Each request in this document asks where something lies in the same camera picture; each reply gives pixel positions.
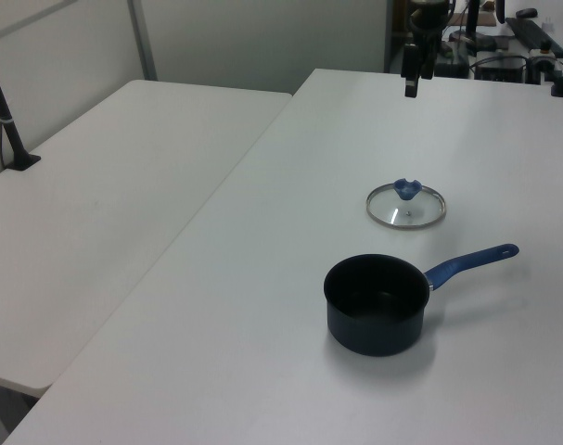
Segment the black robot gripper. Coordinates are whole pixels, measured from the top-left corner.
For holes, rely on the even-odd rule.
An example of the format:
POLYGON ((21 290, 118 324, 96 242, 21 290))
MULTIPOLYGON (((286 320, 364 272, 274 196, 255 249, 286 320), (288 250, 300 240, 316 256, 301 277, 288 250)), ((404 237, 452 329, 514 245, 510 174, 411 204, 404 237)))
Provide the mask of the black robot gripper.
POLYGON ((416 98, 419 77, 431 80, 434 76, 437 49, 429 46, 440 41, 443 22, 444 12, 438 9, 415 7, 409 15, 414 44, 404 46, 401 67, 404 95, 408 98, 416 98))

